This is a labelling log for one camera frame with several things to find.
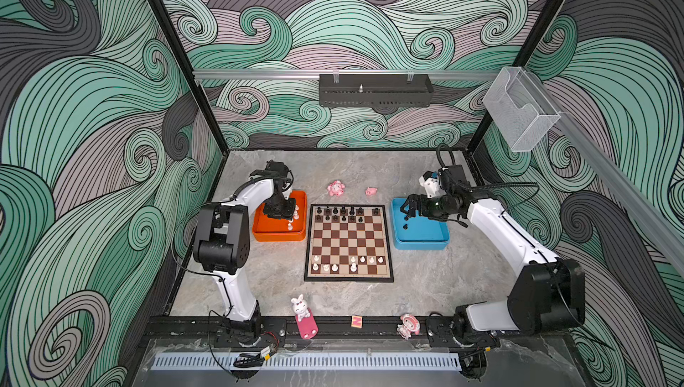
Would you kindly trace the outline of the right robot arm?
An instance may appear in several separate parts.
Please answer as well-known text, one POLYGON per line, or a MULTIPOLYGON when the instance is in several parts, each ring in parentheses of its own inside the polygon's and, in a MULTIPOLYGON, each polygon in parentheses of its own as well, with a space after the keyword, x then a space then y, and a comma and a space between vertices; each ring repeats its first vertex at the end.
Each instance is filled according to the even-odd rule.
POLYGON ((562 259, 527 233, 493 196, 495 185, 472 186, 463 169, 441 161, 437 171, 420 176, 424 189, 400 207, 408 219, 478 228, 513 269, 516 281, 507 298, 459 308, 456 335, 481 333, 536 335, 578 328, 585 321, 585 274, 574 260, 562 259))

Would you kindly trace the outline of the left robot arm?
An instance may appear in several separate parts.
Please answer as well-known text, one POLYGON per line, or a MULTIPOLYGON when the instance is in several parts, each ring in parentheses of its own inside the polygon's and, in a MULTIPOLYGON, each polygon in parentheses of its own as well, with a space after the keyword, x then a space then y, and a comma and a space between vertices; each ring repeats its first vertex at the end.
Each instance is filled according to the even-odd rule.
POLYGON ((192 257, 202 274, 213 278, 224 305, 227 327, 257 338, 262 334, 258 300, 243 267, 250 253, 251 216, 259 207, 274 220, 291 220, 297 203, 290 196, 294 175, 283 162, 270 160, 255 170, 233 196, 201 207, 192 257))

